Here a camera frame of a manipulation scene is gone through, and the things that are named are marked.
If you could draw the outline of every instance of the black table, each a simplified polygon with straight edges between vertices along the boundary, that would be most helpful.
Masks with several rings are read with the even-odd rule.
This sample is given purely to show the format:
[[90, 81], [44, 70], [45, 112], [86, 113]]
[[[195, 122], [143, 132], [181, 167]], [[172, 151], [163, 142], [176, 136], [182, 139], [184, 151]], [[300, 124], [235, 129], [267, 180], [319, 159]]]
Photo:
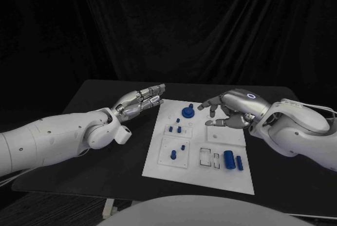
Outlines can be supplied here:
[[[89, 80], [64, 113], [86, 113], [112, 107], [120, 97], [158, 83]], [[297, 100], [286, 87], [168, 84], [163, 98], [202, 102], [234, 88], [244, 88], [271, 103], [283, 98]], [[113, 142], [83, 157], [41, 167], [14, 184], [14, 190], [77, 194], [145, 201], [171, 195], [211, 195], [244, 200], [284, 213], [337, 217], [337, 172], [309, 158], [280, 155], [264, 140], [246, 131], [247, 151], [256, 195], [207, 188], [142, 176], [159, 107], [125, 125], [133, 131], [126, 145]]]

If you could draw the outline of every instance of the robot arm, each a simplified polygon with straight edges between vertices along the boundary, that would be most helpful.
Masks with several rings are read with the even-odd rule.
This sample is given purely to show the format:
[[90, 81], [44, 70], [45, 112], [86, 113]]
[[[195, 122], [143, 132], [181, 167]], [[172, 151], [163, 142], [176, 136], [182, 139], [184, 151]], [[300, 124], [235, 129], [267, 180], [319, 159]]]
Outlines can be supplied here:
[[90, 148], [101, 149], [113, 140], [125, 144], [132, 132], [122, 122], [163, 103], [165, 91], [163, 84], [130, 92], [112, 109], [51, 116], [0, 133], [0, 176], [57, 164]]
[[337, 170], [335, 118], [326, 119], [303, 103], [289, 99], [271, 105], [257, 94], [243, 89], [210, 99], [198, 109], [211, 107], [211, 117], [215, 117], [220, 105], [230, 118], [210, 120], [205, 123], [208, 126], [250, 128], [251, 135], [263, 138], [279, 153], [289, 157], [303, 154], [322, 166]]

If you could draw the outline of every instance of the robotic hand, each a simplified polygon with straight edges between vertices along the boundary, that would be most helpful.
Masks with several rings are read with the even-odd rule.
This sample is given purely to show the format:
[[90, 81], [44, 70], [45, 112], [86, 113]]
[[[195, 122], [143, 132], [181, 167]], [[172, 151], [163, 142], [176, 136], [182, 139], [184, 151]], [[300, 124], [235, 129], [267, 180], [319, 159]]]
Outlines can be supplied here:
[[[335, 117], [326, 119], [305, 105], [333, 112]], [[228, 118], [207, 121], [207, 126], [250, 128], [251, 135], [263, 138], [279, 153], [289, 157], [303, 154], [337, 171], [337, 119], [332, 108], [289, 99], [271, 105], [261, 96], [243, 89], [207, 100], [198, 109], [211, 107], [211, 117], [215, 117], [218, 106]]]
[[122, 122], [163, 103], [165, 91], [165, 84], [133, 91], [112, 109], [51, 116], [0, 133], [0, 176], [57, 164], [91, 148], [101, 149], [113, 140], [125, 144], [132, 132]]

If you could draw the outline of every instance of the white board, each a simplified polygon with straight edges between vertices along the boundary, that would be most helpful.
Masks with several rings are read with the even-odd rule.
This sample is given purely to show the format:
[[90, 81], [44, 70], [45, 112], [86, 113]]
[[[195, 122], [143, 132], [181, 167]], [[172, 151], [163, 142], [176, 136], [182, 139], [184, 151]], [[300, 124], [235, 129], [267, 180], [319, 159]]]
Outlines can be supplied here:
[[[195, 117], [185, 118], [182, 110], [191, 103], [165, 99], [165, 103], [161, 105], [143, 176], [254, 195], [244, 131], [228, 127], [210, 128], [205, 125], [211, 119], [210, 109], [199, 111], [201, 103], [194, 103]], [[214, 119], [220, 118], [227, 118], [222, 110], [217, 110]], [[182, 131], [188, 131], [184, 135], [189, 133], [192, 137], [191, 135], [182, 136], [182, 133], [176, 132], [178, 126], [182, 126]], [[162, 147], [165, 138], [176, 142], [176, 145], [175, 142], [172, 143], [174, 146], [169, 150], [163, 150]], [[181, 141], [189, 142], [186, 153], [179, 150]], [[178, 157], [174, 160], [171, 152], [175, 147]], [[201, 148], [211, 149], [211, 167], [201, 165]], [[233, 170], [225, 168], [224, 152], [228, 150], [234, 151], [235, 158], [241, 156], [244, 171], [240, 171], [238, 168]], [[220, 160], [214, 160], [215, 154], [220, 154]], [[217, 165], [218, 162], [221, 163], [220, 169], [215, 168], [214, 161], [217, 161]]]

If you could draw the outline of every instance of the black curtain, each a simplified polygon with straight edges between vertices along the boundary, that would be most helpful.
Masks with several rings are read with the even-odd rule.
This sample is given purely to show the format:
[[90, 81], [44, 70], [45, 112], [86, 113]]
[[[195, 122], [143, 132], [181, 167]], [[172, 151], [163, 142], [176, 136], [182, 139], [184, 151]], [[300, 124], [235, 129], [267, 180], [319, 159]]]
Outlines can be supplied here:
[[120, 80], [290, 87], [335, 104], [337, 0], [89, 0]]

